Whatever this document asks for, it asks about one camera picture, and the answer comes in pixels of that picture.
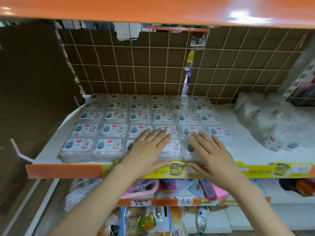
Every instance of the plastic bottle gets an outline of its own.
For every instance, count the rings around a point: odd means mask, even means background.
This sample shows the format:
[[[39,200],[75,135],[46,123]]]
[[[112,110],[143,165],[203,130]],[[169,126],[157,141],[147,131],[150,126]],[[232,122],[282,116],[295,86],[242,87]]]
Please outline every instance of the plastic bottle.
[[[197,235],[204,236],[207,229],[207,207],[198,206],[198,215],[196,217]]]

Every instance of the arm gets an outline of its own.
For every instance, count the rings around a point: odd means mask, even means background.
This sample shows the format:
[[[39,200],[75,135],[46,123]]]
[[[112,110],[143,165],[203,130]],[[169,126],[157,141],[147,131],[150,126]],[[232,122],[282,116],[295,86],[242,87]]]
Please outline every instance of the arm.
[[[231,154],[212,135],[192,133],[195,140],[189,141],[206,162],[206,167],[195,163],[188,166],[195,169],[218,187],[229,192],[244,212],[254,231],[259,236],[292,235],[281,218],[271,209],[259,188],[239,170]]]
[[[127,188],[138,178],[169,165],[157,159],[169,141],[170,134],[160,129],[144,134],[136,141],[129,154],[113,168],[103,182],[87,195],[48,236],[96,235],[105,219]]]

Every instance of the white shelf surface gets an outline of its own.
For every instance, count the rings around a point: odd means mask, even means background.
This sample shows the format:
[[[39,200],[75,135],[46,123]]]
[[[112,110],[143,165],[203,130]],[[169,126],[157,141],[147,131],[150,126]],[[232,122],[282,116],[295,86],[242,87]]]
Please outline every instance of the white shelf surface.
[[[218,105],[215,106],[215,109],[222,120],[222,124],[229,128],[233,136],[233,140],[226,142],[225,145],[235,161],[242,161],[246,165],[267,165],[276,161],[315,164],[315,148],[299,147],[291,152],[284,150],[277,153],[271,152],[258,143],[251,136],[250,132],[237,121],[233,106]],[[299,109],[315,115],[315,107],[302,107]],[[67,116],[33,164],[64,164],[61,158],[57,156],[79,118],[79,110],[77,109]],[[93,161],[80,164],[110,163]]]
[[[276,204],[271,205],[290,230],[315,229],[314,204]],[[229,206],[226,209],[232,230],[253,230],[238,206]]]
[[[197,232],[195,214],[185,213],[184,223],[188,234],[195,234]],[[206,234],[228,234],[231,232],[231,225],[225,210],[207,211]]]

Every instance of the forearm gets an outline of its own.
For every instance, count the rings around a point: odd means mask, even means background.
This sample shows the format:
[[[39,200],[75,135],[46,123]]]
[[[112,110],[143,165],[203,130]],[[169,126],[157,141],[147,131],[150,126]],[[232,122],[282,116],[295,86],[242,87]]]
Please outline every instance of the forearm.
[[[130,170],[118,164],[112,172],[70,211],[48,236],[96,235],[116,203],[136,180]]]
[[[294,235],[254,184],[246,182],[232,196],[259,236]]]

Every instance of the wire grid back panel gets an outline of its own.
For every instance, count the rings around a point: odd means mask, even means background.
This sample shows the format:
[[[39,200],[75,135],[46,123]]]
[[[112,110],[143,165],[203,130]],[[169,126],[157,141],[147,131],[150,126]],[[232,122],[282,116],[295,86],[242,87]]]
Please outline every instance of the wire grid back panel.
[[[140,32],[119,41],[115,31],[59,29],[86,94],[181,94],[191,33]],[[233,103],[240,91],[276,92],[312,35],[306,29],[218,27],[197,50],[189,95]]]

